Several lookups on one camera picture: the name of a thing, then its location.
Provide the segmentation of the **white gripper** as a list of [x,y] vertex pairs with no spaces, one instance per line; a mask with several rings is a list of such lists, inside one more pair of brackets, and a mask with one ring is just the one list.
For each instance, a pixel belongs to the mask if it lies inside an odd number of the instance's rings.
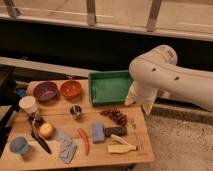
[[138,103],[142,106],[143,113],[149,115],[156,100],[158,90],[145,84],[134,81],[125,98],[124,104],[130,106]]

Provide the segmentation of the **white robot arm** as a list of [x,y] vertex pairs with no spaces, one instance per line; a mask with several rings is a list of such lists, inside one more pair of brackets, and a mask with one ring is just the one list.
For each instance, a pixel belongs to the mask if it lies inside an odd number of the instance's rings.
[[134,58],[129,74],[133,82],[126,106],[137,102],[149,115],[161,90],[213,112],[213,72],[179,67],[177,54],[168,45],[157,46]]

